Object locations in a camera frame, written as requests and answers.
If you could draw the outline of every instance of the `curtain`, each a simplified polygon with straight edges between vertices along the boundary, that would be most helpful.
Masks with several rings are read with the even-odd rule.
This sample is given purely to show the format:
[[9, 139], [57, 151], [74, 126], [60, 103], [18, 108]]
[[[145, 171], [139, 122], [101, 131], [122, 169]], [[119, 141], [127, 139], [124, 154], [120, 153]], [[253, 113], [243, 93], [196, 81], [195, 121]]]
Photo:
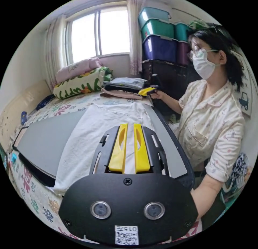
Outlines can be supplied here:
[[56, 73], [67, 66], [65, 53], [65, 15], [56, 18], [47, 28], [44, 39], [46, 82], [51, 91], [57, 84]]
[[138, 15], [146, 0], [127, 0], [129, 33], [130, 33], [130, 74], [137, 75], [142, 71], [142, 38]]

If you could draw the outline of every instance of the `glasses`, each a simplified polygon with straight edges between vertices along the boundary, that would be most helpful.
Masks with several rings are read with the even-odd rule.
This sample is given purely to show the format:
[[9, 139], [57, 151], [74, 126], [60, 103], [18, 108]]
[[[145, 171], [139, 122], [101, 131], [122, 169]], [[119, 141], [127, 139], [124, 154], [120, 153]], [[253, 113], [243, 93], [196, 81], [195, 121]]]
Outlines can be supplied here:
[[197, 46], [194, 46], [194, 48], [187, 54], [189, 59], [193, 60], [193, 55], [195, 57], [201, 57], [205, 52], [217, 52], [218, 50], [215, 49], [209, 49], [209, 48], [199, 48]]

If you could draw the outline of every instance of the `cream patterned shirt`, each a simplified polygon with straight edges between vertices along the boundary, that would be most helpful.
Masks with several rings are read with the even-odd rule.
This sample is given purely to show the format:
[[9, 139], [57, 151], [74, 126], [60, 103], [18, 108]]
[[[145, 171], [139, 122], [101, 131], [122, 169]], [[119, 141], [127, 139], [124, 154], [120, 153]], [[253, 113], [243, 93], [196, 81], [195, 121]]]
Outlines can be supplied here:
[[239, 155], [245, 120], [228, 81], [200, 102], [207, 82], [190, 83], [179, 105], [183, 109], [177, 138], [193, 168], [210, 157], [206, 173], [226, 182]]

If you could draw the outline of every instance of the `poster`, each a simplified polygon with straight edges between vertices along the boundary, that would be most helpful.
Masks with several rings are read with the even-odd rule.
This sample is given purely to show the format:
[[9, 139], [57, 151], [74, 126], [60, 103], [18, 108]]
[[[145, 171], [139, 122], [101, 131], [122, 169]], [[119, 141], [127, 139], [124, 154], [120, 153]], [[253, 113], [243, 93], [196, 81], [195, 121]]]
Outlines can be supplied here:
[[247, 70], [247, 66], [245, 64], [244, 58], [242, 55], [231, 51], [240, 61], [242, 69], [243, 69], [243, 87], [240, 88], [240, 92], [237, 92], [237, 86], [234, 85], [234, 95], [236, 99], [240, 102], [242, 112], [245, 115], [251, 116], [252, 113], [252, 86], [251, 86], [251, 80], [250, 75]]

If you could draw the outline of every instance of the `face mask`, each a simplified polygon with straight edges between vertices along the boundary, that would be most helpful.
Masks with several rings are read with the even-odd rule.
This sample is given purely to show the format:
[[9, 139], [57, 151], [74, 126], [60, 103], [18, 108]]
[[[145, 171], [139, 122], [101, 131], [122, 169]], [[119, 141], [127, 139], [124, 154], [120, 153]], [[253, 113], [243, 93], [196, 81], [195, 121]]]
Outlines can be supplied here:
[[207, 80], [214, 72], [216, 64], [209, 62], [207, 59], [207, 52], [212, 52], [217, 50], [200, 49], [195, 52], [192, 56], [193, 66], [201, 78]]

